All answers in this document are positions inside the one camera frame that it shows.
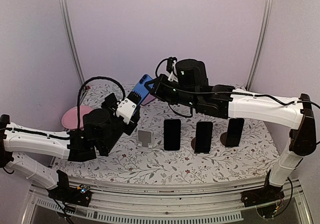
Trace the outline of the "teal phone dark screen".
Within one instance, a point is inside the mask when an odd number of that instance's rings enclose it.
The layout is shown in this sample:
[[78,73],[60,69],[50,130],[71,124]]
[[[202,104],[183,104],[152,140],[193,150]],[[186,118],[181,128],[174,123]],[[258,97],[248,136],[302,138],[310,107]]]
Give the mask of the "teal phone dark screen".
[[213,134],[212,122],[197,122],[195,133],[194,152],[208,154],[211,150]]

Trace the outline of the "black folding phone stand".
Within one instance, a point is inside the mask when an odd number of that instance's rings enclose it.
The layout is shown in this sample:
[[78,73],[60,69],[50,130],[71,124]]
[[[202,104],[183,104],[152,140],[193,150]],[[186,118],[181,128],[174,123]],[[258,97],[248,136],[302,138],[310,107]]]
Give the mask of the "black folding phone stand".
[[114,93],[111,93],[107,97],[105,97],[104,101],[101,104],[101,108],[114,114],[118,108],[118,104],[119,101],[117,100],[116,95]]

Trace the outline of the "aluminium frame post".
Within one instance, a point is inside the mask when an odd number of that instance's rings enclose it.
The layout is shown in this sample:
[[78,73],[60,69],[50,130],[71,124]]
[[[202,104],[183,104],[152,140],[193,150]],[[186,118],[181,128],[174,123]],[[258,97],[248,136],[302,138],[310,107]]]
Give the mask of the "aluminium frame post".
[[59,5],[60,5],[62,19],[63,19],[65,31],[66,31],[68,45],[70,47],[70,52],[71,52],[72,60],[74,63],[74,68],[76,70],[75,72],[80,85],[82,85],[85,82],[85,77],[82,71],[80,59],[78,56],[78,51],[76,48],[76,42],[75,42],[75,38],[74,38],[72,26],[71,26],[71,18],[68,10],[67,0],[59,0]]
[[253,87],[254,78],[255,78],[257,70],[258,70],[259,61],[260,61],[260,57],[261,57],[262,50],[263,50],[264,40],[265,40],[266,32],[268,29],[269,19],[270,19],[270,15],[271,15],[271,11],[272,11],[271,9],[272,9],[272,5],[273,5],[272,2],[273,2],[273,0],[265,0],[265,3],[264,3],[264,8],[263,8],[264,10],[263,10],[263,15],[262,15],[260,31],[259,31],[259,35],[258,35],[258,41],[256,44],[256,49],[254,52],[252,64],[251,64],[250,71],[248,74],[248,79],[247,79],[247,82],[245,85],[246,90],[251,90]]

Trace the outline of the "right aluminium frame post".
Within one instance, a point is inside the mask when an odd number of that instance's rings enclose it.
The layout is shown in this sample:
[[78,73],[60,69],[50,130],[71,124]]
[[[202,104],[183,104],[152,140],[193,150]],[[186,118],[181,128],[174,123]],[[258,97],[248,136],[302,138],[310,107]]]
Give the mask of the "right aluminium frame post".
[[259,35],[258,35],[258,41],[256,44],[256,49],[254,52],[252,64],[251,64],[250,71],[248,74],[248,79],[247,79],[247,82],[245,85],[246,90],[251,90],[253,87],[254,78],[255,78],[257,70],[258,70],[259,61],[260,61],[260,57],[261,57],[262,50],[263,50],[264,40],[265,40],[266,32],[268,29],[269,19],[270,19],[270,15],[271,15],[271,11],[272,11],[271,9],[272,9],[272,5],[273,5],[272,2],[273,2],[273,0],[265,0],[265,3],[264,3],[264,8],[263,8],[264,10],[263,10],[263,15],[262,15],[260,31],[259,31]]

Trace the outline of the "wooden round base stand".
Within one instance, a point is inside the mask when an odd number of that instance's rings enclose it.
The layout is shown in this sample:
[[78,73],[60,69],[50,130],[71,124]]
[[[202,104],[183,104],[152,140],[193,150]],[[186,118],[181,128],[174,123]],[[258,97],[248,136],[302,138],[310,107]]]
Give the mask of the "wooden round base stand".
[[226,143],[227,135],[228,135],[227,132],[221,134],[220,141],[222,144]]

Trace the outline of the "pink round dish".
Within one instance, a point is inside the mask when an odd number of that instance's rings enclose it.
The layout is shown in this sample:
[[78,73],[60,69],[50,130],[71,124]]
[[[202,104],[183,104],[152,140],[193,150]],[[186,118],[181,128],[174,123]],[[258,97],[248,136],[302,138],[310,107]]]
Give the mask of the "pink round dish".
[[[84,127],[83,125],[83,116],[93,111],[93,108],[81,105],[80,106],[80,128]],[[61,119],[61,124],[64,128],[68,130],[75,130],[78,126],[78,118],[77,118],[77,107],[73,107],[68,110]]]

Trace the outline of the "white silver stand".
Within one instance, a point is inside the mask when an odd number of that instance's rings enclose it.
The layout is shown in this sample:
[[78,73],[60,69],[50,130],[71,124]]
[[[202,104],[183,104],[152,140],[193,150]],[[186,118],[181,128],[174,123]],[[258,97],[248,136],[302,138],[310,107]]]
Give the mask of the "white silver stand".
[[149,152],[153,149],[154,133],[153,131],[137,131],[137,148],[143,152]]

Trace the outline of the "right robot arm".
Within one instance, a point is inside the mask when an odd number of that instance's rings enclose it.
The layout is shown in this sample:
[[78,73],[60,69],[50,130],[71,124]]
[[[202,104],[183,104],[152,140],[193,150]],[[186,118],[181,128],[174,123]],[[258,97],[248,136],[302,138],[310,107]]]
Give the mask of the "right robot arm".
[[169,75],[157,75],[144,84],[151,95],[171,105],[184,105],[196,113],[222,119],[255,119],[290,128],[289,141],[268,181],[259,190],[262,202],[278,194],[287,177],[302,159],[316,150],[316,121],[307,94],[300,97],[274,97],[243,91],[229,85],[210,86],[205,64],[195,59],[168,58]]

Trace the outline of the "black phone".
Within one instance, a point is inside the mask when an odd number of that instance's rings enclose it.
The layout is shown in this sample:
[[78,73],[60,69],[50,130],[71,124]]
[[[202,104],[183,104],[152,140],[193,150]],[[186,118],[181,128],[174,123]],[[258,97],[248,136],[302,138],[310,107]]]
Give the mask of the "black phone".
[[226,147],[237,147],[240,144],[244,118],[231,118],[228,122],[225,146]]

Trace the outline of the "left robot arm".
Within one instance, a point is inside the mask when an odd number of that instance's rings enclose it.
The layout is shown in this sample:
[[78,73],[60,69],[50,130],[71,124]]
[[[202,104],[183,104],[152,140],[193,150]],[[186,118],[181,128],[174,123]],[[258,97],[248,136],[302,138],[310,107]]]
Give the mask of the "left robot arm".
[[122,134],[130,135],[140,120],[140,112],[131,119],[116,115],[113,108],[94,109],[83,116],[83,128],[50,132],[27,129],[10,121],[10,116],[0,117],[0,166],[19,171],[48,190],[54,190],[63,200],[70,201],[74,190],[67,174],[53,171],[27,157],[36,153],[58,157],[71,162],[86,162],[97,155],[107,157]]

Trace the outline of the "floral table mat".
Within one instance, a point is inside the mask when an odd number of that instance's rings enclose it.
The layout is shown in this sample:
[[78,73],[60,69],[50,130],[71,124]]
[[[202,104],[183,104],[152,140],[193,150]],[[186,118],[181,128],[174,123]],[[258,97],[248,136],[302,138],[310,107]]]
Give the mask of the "floral table mat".
[[[123,135],[107,157],[98,156],[84,163],[55,159],[52,167],[71,177],[130,184],[200,184],[264,177],[276,164],[279,153],[264,122],[247,119],[238,147],[227,148],[220,136],[228,121],[203,114],[188,118],[184,106],[169,108],[154,100],[140,109],[138,130],[152,131],[154,145],[143,151],[137,133]],[[177,152],[164,150],[165,119],[181,118],[181,142]],[[208,154],[195,154],[191,141],[199,121],[212,122],[212,143]]]

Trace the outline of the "blue phone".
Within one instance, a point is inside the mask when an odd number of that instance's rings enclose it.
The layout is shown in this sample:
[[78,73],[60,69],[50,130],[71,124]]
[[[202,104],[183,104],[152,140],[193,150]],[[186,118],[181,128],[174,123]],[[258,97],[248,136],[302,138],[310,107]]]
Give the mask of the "blue phone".
[[163,126],[163,147],[165,151],[179,151],[181,146],[181,120],[165,119]]
[[138,93],[141,96],[141,100],[138,103],[138,106],[141,106],[141,103],[150,94],[147,89],[144,87],[145,82],[152,80],[152,78],[148,74],[144,74],[139,82],[132,89],[133,92]]

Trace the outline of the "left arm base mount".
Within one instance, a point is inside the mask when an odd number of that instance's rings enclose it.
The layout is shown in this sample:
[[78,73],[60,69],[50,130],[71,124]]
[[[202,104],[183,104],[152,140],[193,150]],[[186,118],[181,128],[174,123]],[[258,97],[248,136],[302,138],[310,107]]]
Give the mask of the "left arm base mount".
[[90,187],[84,185],[71,187],[68,175],[61,170],[56,172],[58,175],[57,187],[47,190],[48,196],[53,200],[61,201],[63,204],[88,207],[92,198]]

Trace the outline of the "left aluminium frame post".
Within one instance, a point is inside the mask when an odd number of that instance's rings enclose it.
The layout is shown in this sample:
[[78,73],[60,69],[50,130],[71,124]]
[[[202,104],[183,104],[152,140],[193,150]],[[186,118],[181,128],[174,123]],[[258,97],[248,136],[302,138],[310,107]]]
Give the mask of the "left aluminium frame post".
[[75,42],[75,38],[74,38],[72,26],[71,26],[71,18],[68,10],[67,0],[59,0],[59,5],[60,5],[62,19],[63,19],[65,31],[66,31],[68,45],[70,47],[70,52],[71,52],[72,60],[74,63],[74,68],[76,70],[75,72],[80,85],[82,85],[85,82],[85,77],[82,71],[80,59],[78,56],[78,51],[76,48],[76,42]]

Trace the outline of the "pink phone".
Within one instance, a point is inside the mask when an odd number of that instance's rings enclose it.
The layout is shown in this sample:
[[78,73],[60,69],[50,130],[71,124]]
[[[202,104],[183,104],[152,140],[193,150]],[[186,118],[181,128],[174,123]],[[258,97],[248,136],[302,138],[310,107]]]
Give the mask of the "pink phone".
[[147,97],[144,99],[144,101],[141,103],[142,106],[146,106],[147,104],[149,104],[150,102],[154,101],[155,97],[148,94]]

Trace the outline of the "dark round base stand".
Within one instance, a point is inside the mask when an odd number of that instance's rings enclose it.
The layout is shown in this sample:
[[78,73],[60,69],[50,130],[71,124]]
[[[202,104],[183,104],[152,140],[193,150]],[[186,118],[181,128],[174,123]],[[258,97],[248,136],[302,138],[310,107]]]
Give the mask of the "dark round base stand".
[[196,146],[196,139],[193,138],[192,141],[191,141],[191,147],[192,147],[193,150],[195,149],[195,146]]

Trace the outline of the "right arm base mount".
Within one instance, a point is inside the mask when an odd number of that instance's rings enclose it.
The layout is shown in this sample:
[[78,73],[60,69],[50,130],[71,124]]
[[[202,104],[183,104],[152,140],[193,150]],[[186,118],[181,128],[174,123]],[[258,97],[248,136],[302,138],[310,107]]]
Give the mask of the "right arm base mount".
[[283,207],[285,197],[283,186],[272,186],[269,182],[270,174],[271,170],[269,170],[267,173],[263,187],[249,191],[243,191],[240,199],[245,207],[258,206],[269,202],[274,202],[272,205],[256,208],[258,215],[264,220],[274,219],[285,212],[292,201],[294,190],[293,183],[288,177],[287,180],[290,183],[290,198],[286,206]]

